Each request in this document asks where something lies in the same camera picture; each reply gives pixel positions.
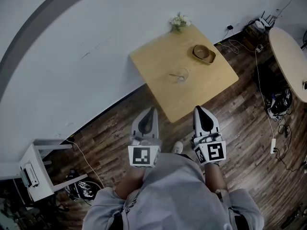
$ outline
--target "flower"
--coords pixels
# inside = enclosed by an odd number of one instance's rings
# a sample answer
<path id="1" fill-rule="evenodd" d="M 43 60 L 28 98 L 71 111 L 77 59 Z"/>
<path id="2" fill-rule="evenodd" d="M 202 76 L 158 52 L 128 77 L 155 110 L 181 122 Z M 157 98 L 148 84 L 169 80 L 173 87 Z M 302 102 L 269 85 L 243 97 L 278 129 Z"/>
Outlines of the flower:
<path id="1" fill-rule="evenodd" d="M 187 16 L 183 16 L 181 20 L 183 20 L 184 22 L 189 22 L 189 19 Z"/>
<path id="2" fill-rule="evenodd" d="M 172 25 L 172 31 L 178 32 L 180 32 L 181 27 L 191 25 L 189 18 L 186 15 L 181 15 L 180 13 L 178 13 L 178 15 L 172 18 L 169 22 Z"/>

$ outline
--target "white table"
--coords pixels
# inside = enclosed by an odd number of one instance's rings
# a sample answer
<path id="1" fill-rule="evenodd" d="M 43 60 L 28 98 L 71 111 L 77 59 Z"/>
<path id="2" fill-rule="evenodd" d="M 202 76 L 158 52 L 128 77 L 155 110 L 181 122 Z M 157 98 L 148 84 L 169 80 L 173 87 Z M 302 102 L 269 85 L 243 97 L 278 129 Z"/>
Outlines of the white table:
<path id="1" fill-rule="evenodd" d="M 273 27 L 269 32 L 270 45 L 284 78 L 295 95 L 307 103 L 307 59 L 297 42 L 284 30 Z"/>
<path id="2" fill-rule="evenodd" d="M 87 174 L 76 177 L 67 182 L 54 185 L 45 169 L 44 162 L 40 155 L 40 150 L 58 150 L 58 149 L 70 149 L 72 145 L 55 145 L 55 146 L 35 146 L 31 144 L 28 150 L 25 152 L 23 158 L 19 161 L 19 167 L 21 170 L 27 163 L 31 163 L 35 175 L 39 181 L 39 185 L 36 187 L 29 187 L 28 191 L 34 201 L 38 201 L 42 198 L 53 195 L 55 191 L 60 190 L 70 184 L 73 184 L 79 180 L 87 177 Z"/>

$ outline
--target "wooden floor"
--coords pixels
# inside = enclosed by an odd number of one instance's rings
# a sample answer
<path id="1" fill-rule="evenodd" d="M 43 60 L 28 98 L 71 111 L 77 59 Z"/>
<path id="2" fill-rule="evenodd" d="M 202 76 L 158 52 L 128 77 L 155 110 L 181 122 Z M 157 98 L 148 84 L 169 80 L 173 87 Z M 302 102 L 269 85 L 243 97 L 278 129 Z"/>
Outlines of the wooden floor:
<path id="1" fill-rule="evenodd" d="M 303 168 L 290 172 L 270 154 L 272 133 L 263 109 L 263 102 L 256 84 L 252 80 L 256 66 L 255 56 L 238 45 L 240 53 L 234 54 L 228 48 L 217 46 L 239 76 L 238 82 L 220 93 L 203 106 L 219 120 L 223 139 L 226 140 L 227 160 L 222 163 L 222 171 L 230 190 L 246 188 L 254 198 L 265 217 L 265 229 L 280 229 L 280 225 L 301 202 L 306 207 L 307 178 Z M 258 63 L 271 55 L 270 50 L 258 56 Z M 288 167 L 298 168 L 307 154 L 307 114 L 306 107 L 297 98 L 295 110 L 287 115 L 291 125 L 292 141 L 284 162 Z M 75 142 L 85 153 L 89 163 L 101 177 L 105 186 L 114 187 L 129 166 L 128 148 L 132 121 L 145 108 L 154 105 L 159 113 L 162 152 L 170 152 L 175 141 L 184 143 L 184 153 L 196 160 L 189 140 L 193 135 L 192 114 L 170 123 L 146 85 L 131 96 L 115 105 L 97 120 L 89 124 L 75 136 Z M 272 121 L 276 147 L 283 155 L 289 144 L 289 137 L 278 134 L 278 124 Z M 53 176 L 54 182 L 62 182 L 70 168 L 80 173 L 86 172 L 96 179 L 84 161 L 79 150 L 57 151 L 51 160 L 58 166 Z M 80 230 L 82 220 L 89 206 L 82 200 L 70 201 L 64 192 L 58 200 L 70 208 L 67 220 L 61 222 L 67 229 Z M 299 219 L 287 229 L 300 229 L 304 218 Z"/>

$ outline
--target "white sneaker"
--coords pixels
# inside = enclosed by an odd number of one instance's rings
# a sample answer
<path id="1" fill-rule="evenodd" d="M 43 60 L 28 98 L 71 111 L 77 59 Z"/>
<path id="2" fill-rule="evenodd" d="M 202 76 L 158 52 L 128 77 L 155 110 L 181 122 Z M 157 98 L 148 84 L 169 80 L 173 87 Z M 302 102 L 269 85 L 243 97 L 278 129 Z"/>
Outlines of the white sneaker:
<path id="1" fill-rule="evenodd" d="M 176 141 L 173 146 L 172 153 L 181 154 L 182 151 L 183 151 L 183 143 L 181 141 Z"/>

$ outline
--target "sleeve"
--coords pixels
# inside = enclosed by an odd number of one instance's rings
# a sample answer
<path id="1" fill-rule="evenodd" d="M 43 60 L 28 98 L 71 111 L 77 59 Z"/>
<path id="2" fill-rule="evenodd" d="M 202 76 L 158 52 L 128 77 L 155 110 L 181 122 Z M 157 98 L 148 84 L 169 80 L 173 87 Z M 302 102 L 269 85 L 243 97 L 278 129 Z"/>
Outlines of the sleeve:
<path id="1" fill-rule="evenodd" d="M 247 190 L 238 189 L 233 192 L 230 192 L 229 198 L 231 208 L 235 213 L 241 216 L 236 217 L 236 224 L 238 230 L 240 230 L 240 226 L 244 226 L 245 224 L 248 224 L 249 230 L 263 229 L 264 218 Z"/>
<path id="2" fill-rule="evenodd" d="M 112 188 L 99 190 L 83 220 L 82 230 L 109 229 L 114 217 L 121 213 L 124 204 L 125 200 L 121 199 Z"/>

